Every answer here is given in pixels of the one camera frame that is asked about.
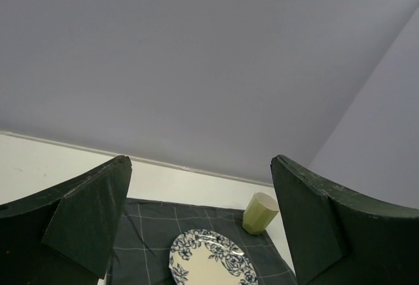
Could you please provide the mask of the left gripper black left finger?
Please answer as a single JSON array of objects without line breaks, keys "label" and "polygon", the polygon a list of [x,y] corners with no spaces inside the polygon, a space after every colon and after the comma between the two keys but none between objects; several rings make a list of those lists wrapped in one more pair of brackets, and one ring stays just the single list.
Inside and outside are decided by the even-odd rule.
[{"label": "left gripper black left finger", "polygon": [[132,176],[120,155],[1,205],[2,284],[97,284],[105,277]]}]

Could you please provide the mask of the pale yellow mug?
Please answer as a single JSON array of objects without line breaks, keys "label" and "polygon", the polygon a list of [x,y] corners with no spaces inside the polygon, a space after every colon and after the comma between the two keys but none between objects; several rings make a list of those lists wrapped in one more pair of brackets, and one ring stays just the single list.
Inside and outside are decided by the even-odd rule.
[{"label": "pale yellow mug", "polygon": [[260,235],[279,211],[278,201],[274,197],[257,192],[243,213],[242,228],[250,235]]}]

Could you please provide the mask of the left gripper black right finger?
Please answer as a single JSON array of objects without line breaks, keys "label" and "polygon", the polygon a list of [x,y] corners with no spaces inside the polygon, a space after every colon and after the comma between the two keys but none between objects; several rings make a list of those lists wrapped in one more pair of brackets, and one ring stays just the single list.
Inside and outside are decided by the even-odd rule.
[{"label": "left gripper black right finger", "polygon": [[417,284],[418,211],[358,193],[284,155],[271,173],[299,284]]}]

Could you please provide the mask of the blue floral ceramic plate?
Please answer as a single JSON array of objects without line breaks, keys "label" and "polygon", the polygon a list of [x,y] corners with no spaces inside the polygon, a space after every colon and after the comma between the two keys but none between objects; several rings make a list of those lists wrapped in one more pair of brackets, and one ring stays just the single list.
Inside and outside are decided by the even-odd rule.
[{"label": "blue floral ceramic plate", "polygon": [[190,229],[173,241],[168,265],[176,284],[257,284],[255,268],[231,239]]}]

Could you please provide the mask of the dark grey checked cloth placemat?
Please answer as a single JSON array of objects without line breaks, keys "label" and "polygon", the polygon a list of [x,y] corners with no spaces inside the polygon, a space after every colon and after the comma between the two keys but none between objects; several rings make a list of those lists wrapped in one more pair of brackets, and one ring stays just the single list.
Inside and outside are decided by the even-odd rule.
[{"label": "dark grey checked cloth placemat", "polygon": [[190,229],[209,229],[235,242],[255,267],[259,284],[296,284],[297,279],[267,233],[242,229],[241,210],[128,199],[109,262],[106,284],[174,284],[170,246]]}]

